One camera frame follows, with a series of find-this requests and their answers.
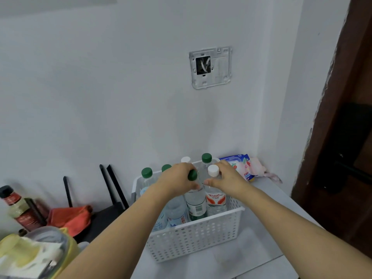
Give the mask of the person's left hand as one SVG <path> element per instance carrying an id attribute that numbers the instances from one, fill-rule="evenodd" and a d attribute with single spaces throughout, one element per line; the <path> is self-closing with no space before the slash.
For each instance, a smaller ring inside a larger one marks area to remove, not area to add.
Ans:
<path id="1" fill-rule="evenodd" d="M 191 170 L 196 170 L 192 164 L 174 164 L 174 166 L 165 170 L 155 183 L 156 193 L 166 201 L 187 193 L 186 184 L 195 183 L 188 180 L 188 174 Z"/>

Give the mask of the person's right hand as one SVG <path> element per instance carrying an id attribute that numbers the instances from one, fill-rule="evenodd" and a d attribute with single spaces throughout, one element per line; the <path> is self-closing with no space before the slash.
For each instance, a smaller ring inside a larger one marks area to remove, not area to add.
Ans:
<path id="1" fill-rule="evenodd" d="M 225 160 L 216 163 L 216 165 L 220 169 L 222 179 L 216 180 L 215 188 L 239 201 L 243 201 L 249 190 L 253 188 L 252 185 Z"/>

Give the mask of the green-capped bottle with green label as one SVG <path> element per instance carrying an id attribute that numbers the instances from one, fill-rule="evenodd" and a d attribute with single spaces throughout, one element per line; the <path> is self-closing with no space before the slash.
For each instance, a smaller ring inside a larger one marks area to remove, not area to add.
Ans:
<path id="1" fill-rule="evenodd" d="M 185 193 L 184 197 L 189 212 L 190 221 L 199 220 L 207 217 L 207 201 L 204 185 L 199 181 L 197 170 L 191 170 L 188 174 L 188 180 L 196 182 L 198 189 L 192 189 Z"/>

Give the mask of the white-capped bottle with red label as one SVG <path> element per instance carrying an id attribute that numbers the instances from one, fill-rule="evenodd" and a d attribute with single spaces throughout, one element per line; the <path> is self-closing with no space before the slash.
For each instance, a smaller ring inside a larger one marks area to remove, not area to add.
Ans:
<path id="1" fill-rule="evenodd" d="M 216 180 L 222 179 L 220 169 L 216 164 L 212 164 L 208 167 L 206 178 L 203 181 L 206 193 L 208 216 L 213 216 L 227 211 L 226 194 L 221 190 L 208 185 L 206 180 L 209 178 Z"/>

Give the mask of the person's right forearm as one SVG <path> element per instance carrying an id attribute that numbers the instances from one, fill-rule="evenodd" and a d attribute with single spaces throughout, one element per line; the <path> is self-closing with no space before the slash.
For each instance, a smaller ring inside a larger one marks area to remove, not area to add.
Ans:
<path id="1" fill-rule="evenodd" d="M 261 221 L 301 279 L 372 279 L 372 259 L 247 182 L 230 184 Z"/>

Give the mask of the person's left forearm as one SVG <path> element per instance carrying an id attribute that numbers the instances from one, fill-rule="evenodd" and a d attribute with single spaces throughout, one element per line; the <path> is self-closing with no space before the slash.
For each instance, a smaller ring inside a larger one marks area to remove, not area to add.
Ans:
<path id="1" fill-rule="evenodd" d="M 174 190 L 154 184 L 95 238 L 57 279 L 130 279 Z"/>

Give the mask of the blue and white wipes packet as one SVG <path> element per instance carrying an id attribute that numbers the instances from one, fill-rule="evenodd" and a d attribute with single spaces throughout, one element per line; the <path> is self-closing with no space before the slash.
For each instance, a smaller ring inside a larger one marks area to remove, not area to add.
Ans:
<path id="1" fill-rule="evenodd" d="M 227 157 L 221 157 L 219 160 L 225 160 L 228 162 L 247 181 L 254 181 L 255 176 L 250 171 L 251 163 L 248 154 L 230 155 Z"/>

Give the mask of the pink cloth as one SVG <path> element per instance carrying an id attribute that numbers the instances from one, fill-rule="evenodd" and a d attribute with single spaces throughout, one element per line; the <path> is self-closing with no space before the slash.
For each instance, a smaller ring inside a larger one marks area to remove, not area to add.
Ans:
<path id="1" fill-rule="evenodd" d="M 282 180 L 276 174 L 268 172 L 266 167 L 261 164 L 258 158 L 250 158 L 249 161 L 247 161 L 247 164 L 249 164 L 248 172 L 253 177 L 266 177 L 276 184 L 282 184 Z"/>

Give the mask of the white perforated plastic basket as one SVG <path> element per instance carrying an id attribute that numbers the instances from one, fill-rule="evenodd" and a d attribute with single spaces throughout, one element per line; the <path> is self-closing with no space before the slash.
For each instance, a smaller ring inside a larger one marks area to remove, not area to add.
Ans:
<path id="1" fill-rule="evenodd" d="M 187 209 L 182 209 L 183 220 L 165 220 L 165 209 L 151 232 L 146 248 L 155 262 L 160 263 L 195 253 L 238 236 L 240 219 L 245 208 L 241 202 L 226 196 L 227 211 L 191 220 Z"/>

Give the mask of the black router with antennas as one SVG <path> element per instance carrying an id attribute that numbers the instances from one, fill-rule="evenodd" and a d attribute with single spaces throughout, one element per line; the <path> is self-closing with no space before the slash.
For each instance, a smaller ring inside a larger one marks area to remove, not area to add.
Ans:
<path id="1" fill-rule="evenodd" d="M 92 212 L 91 224 L 80 234 L 73 237 L 77 243 L 92 242 L 101 232 L 103 232 L 114 220 L 116 220 L 126 209 L 129 204 L 123 194 L 123 191 L 116 179 L 111 165 L 105 168 L 99 165 L 101 174 L 109 192 L 112 205 L 98 212 Z M 68 186 L 68 178 L 63 177 L 63 183 L 68 200 L 69 207 L 72 206 L 71 194 Z"/>

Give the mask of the orange cloth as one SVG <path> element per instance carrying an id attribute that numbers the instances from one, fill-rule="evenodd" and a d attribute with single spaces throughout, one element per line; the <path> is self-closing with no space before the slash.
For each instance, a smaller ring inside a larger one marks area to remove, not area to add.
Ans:
<path id="1" fill-rule="evenodd" d="M 92 207 L 54 208 L 49 212 L 47 226 L 66 228 L 71 237 L 75 237 L 91 224 Z"/>

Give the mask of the dark brown wooden door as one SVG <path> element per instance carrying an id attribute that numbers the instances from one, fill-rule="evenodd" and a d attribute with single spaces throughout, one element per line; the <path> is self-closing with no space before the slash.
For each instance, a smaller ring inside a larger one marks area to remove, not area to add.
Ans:
<path id="1" fill-rule="evenodd" d="M 372 0 L 351 0 L 291 198 L 372 258 Z"/>

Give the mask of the clear container with yellow lid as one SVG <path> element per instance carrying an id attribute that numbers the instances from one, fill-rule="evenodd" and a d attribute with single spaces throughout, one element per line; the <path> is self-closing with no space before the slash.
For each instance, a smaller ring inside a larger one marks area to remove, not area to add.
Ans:
<path id="1" fill-rule="evenodd" d="M 0 279 L 57 279 L 80 253 L 67 228 L 10 234 L 0 241 Z"/>

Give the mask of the sauce bottle with red label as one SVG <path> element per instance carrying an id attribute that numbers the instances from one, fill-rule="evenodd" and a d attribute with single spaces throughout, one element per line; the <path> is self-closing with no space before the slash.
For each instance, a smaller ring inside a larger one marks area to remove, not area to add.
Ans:
<path id="1" fill-rule="evenodd" d="M 11 186 L 0 187 L 0 198 L 8 205 L 8 214 L 26 231 L 30 232 L 45 226 L 25 198 L 15 192 Z"/>

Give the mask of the grey wall socket mounting plate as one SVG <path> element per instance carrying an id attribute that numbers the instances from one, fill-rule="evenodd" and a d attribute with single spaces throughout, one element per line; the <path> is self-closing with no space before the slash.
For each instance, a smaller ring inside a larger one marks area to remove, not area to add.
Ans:
<path id="1" fill-rule="evenodd" d="M 229 83 L 231 60 L 232 46 L 189 52 L 192 87 L 199 90 Z"/>

